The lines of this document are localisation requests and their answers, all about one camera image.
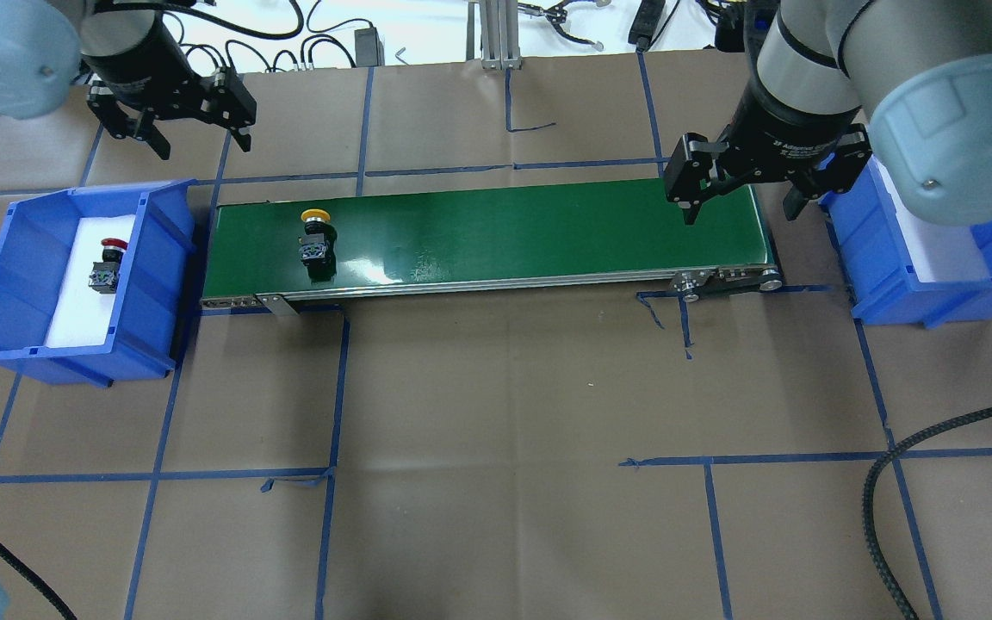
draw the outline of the yellow button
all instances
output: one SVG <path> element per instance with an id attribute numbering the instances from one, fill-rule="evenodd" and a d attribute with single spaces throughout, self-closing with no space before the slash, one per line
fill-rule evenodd
<path id="1" fill-rule="evenodd" d="M 310 208 L 301 214 L 301 222 L 307 222 L 310 217 L 319 217 L 324 222 L 331 222 L 332 217 L 323 208 Z"/>

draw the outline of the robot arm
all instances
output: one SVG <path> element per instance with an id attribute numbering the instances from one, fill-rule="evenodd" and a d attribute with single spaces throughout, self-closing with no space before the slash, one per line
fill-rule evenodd
<path id="1" fill-rule="evenodd" d="M 733 120 L 716 141 L 686 134 L 666 169 L 686 222 L 713 196 L 779 181 L 794 184 L 794 220 L 851 188 L 871 142 L 917 216 L 992 220 L 992 0 L 749 0 L 744 42 Z"/>
<path id="2" fill-rule="evenodd" d="M 32 118 L 57 109 L 82 58 L 98 77 L 87 105 L 111 137 L 145 142 L 168 158 L 171 145 L 154 121 L 196 118 L 224 127 L 248 152 L 256 102 L 236 71 L 197 75 L 160 12 L 111 10 L 122 4 L 0 0 L 0 115 Z M 303 15 L 300 21 L 303 28 Z"/>

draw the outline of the blue plastic bin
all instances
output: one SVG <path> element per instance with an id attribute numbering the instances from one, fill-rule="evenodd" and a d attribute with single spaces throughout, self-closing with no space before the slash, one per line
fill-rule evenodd
<path id="1" fill-rule="evenodd" d="M 992 318 L 992 222 L 971 228 L 989 278 L 921 282 L 874 161 L 851 191 L 828 194 L 820 204 L 829 211 L 855 289 L 853 317 L 867 325 L 920 322 L 929 329 Z"/>
<path id="2" fill-rule="evenodd" d="M 0 231 L 0 366 L 51 384 L 166 376 L 194 222 L 194 180 L 64 189 L 16 201 Z M 83 217 L 135 215 L 106 341 L 48 348 L 75 232 Z"/>

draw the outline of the black cable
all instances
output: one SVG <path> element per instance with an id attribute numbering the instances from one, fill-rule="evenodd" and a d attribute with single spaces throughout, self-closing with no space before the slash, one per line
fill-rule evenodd
<path id="1" fill-rule="evenodd" d="M 10 549 L 7 549 L 2 542 L 0 542 L 0 557 L 10 565 L 10 568 L 15 569 L 26 581 L 30 582 L 30 585 L 36 588 L 36 591 L 40 592 L 40 595 L 44 596 L 48 603 L 56 608 L 60 616 L 65 617 L 66 620 L 78 620 L 75 613 L 71 612 L 71 608 L 67 607 L 67 603 L 64 603 L 64 600 L 59 597 L 55 590 L 45 584 L 44 580 L 40 579 L 39 574 L 33 573 L 32 568 L 25 566 L 25 562 L 17 560 L 17 556 L 10 553 Z"/>
<path id="2" fill-rule="evenodd" d="M 231 23 L 220 19 L 220 17 L 215 15 L 210 15 L 209 13 L 198 11 L 197 9 L 191 9 L 189 7 L 183 7 L 181 4 L 172 3 L 121 3 L 114 4 L 113 1 L 108 0 L 106 3 L 98 4 L 95 7 L 95 13 L 111 13 L 115 11 L 166 11 L 171 13 L 183 13 L 186 16 L 195 16 L 198 19 L 203 19 L 208 22 L 221 25 L 224 28 L 228 28 L 233 32 L 238 32 L 247 36 L 253 36 L 256 39 L 267 39 L 267 40 L 286 40 L 293 39 L 296 35 L 301 34 L 304 31 L 304 11 L 301 10 L 296 0 L 288 0 L 291 7 L 293 7 L 293 12 L 296 13 L 296 28 L 288 32 L 273 33 L 273 32 L 260 32 L 258 30 L 251 30 L 251 28 L 241 27 L 239 24 Z"/>
<path id="3" fill-rule="evenodd" d="M 308 51 L 306 55 L 306 51 L 304 51 L 304 47 L 308 42 L 310 42 L 310 40 L 313 43 L 311 46 L 308 46 Z M 355 66 L 354 56 L 350 55 L 350 52 L 347 51 L 346 46 L 343 46 L 343 43 L 339 43 L 339 39 L 334 38 L 334 36 L 331 36 L 330 34 L 314 34 L 312 36 L 308 36 L 305 40 L 301 42 L 302 63 L 307 62 L 310 65 L 312 64 L 312 48 L 316 47 L 320 42 L 328 43 L 331 44 L 331 46 L 338 47 L 339 50 L 342 50 L 343 53 L 346 54 L 347 60 L 348 62 L 350 62 L 350 66 L 351 67 Z"/>
<path id="4" fill-rule="evenodd" d="M 374 27 L 374 23 L 367 20 L 366 17 L 351 17 L 349 20 L 342 20 L 340 23 L 333 25 L 333 27 L 323 28 L 323 30 L 316 30 L 316 28 L 312 28 L 312 12 L 316 10 L 316 7 L 319 7 L 320 3 L 323 3 L 323 0 L 316 0 L 315 3 L 312 4 L 312 8 L 308 9 L 308 15 L 306 16 L 306 19 L 304 19 L 304 25 L 306 25 L 308 32 L 313 34 L 326 34 L 327 32 L 336 30 L 336 28 L 341 28 L 348 23 L 354 22 L 366 22 L 367 27 Z"/>
<path id="5" fill-rule="evenodd" d="M 186 40 L 186 24 L 182 23 L 182 17 L 174 15 L 174 13 L 163 13 L 163 16 L 174 17 L 174 21 L 178 22 L 178 27 L 182 29 L 178 31 L 178 45 L 181 46 L 183 40 Z"/>
<path id="6" fill-rule="evenodd" d="M 662 23 L 660 25 L 660 30 L 657 31 L 657 35 L 654 36 L 653 40 L 649 42 L 649 47 L 645 48 L 646 52 L 648 52 L 649 50 L 653 50 L 653 46 L 656 46 L 657 40 L 660 40 L 661 36 L 665 35 L 665 28 L 668 28 L 668 23 L 672 21 L 673 16 L 676 15 L 676 9 L 680 8 L 681 1 L 682 0 L 676 0 L 676 3 L 673 4 L 673 10 L 668 11 L 668 16 L 665 17 L 665 23 Z"/>
<path id="7" fill-rule="evenodd" d="M 235 40 L 235 39 L 225 40 L 224 42 L 224 53 L 226 56 L 228 56 L 228 66 L 231 66 L 232 68 L 236 68 L 236 60 L 232 59 L 232 50 L 229 50 L 228 48 L 229 46 L 232 45 L 232 43 L 236 43 L 237 46 L 247 47 L 248 50 L 255 52 L 255 55 L 259 56 L 259 59 L 263 61 L 263 64 L 267 65 L 267 71 L 270 71 L 270 60 L 267 60 L 267 58 L 263 56 L 263 53 L 256 50 L 255 47 L 248 46 L 248 44 L 244 43 L 242 40 Z"/>
<path id="8" fill-rule="evenodd" d="M 224 54 L 221 54 L 220 50 L 217 50 L 216 47 L 210 46 L 208 43 L 183 43 L 181 47 L 186 48 L 186 58 L 189 58 L 189 55 L 195 50 L 201 50 L 205 52 L 205 55 L 208 56 L 210 60 L 213 60 L 213 67 L 221 68 L 225 66 Z"/>
<path id="9" fill-rule="evenodd" d="M 894 574 L 890 571 L 890 565 L 886 564 L 886 557 L 883 556 L 883 551 L 878 547 L 878 534 L 875 533 L 875 483 L 878 482 L 878 475 L 894 459 L 904 455 L 906 450 L 913 448 L 921 441 L 936 437 L 941 432 L 948 432 L 954 428 L 967 426 L 985 419 L 992 419 L 992 407 L 941 421 L 940 424 L 930 426 L 924 431 L 898 441 L 898 444 L 880 456 L 871 465 L 871 471 L 867 472 L 867 479 L 863 483 L 863 537 L 867 544 L 867 553 L 871 554 L 871 561 L 874 562 L 875 569 L 878 570 L 878 577 L 883 581 L 883 585 L 886 585 L 886 590 L 890 592 L 890 596 L 894 597 L 894 603 L 898 605 L 898 610 L 901 610 L 902 616 L 906 617 L 906 620 L 918 620 L 917 612 L 909 604 L 909 599 L 906 598 L 906 593 L 902 592 L 902 586 L 898 585 L 898 580 L 895 580 Z"/>
<path id="10" fill-rule="evenodd" d="M 296 62 L 296 56 L 293 55 L 293 52 L 290 52 L 289 50 L 282 50 L 282 51 L 280 51 L 280 52 L 278 52 L 278 53 L 275 54 L 275 64 L 272 65 L 273 70 L 275 70 L 275 71 L 286 71 L 286 70 L 280 70 L 280 68 L 278 68 L 278 59 L 282 58 L 282 55 L 283 54 L 288 54 L 288 57 L 291 60 L 293 60 L 293 67 L 294 68 L 296 66 L 298 66 L 298 62 Z"/>
<path id="11" fill-rule="evenodd" d="M 339 50 L 342 50 L 343 53 L 346 54 L 346 56 L 347 56 L 347 62 L 350 62 L 350 68 L 354 68 L 354 67 L 358 66 L 358 65 L 355 64 L 355 58 L 354 58 L 354 56 L 351 56 L 350 55 L 350 52 L 347 51 L 347 48 L 346 47 L 343 47 L 343 44 L 342 43 L 339 43 L 338 40 L 335 40 L 335 39 L 317 39 L 317 40 L 314 40 L 312 42 L 312 45 L 311 46 L 308 46 L 308 64 L 310 64 L 310 65 L 312 64 L 312 50 L 313 50 L 313 48 L 316 47 L 316 46 L 319 46 L 320 43 L 328 43 L 328 44 L 331 44 L 331 46 L 338 47 Z"/>

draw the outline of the green conveyor belt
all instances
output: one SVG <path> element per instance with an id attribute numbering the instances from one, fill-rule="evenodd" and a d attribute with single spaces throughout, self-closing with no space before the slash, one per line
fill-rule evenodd
<path id="1" fill-rule="evenodd" d="M 310 282 L 299 214 L 323 208 L 338 273 Z M 210 242 L 204 305 L 616 282 L 696 267 L 774 264 L 750 188 L 685 226 L 659 179 L 224 205 Z"/>

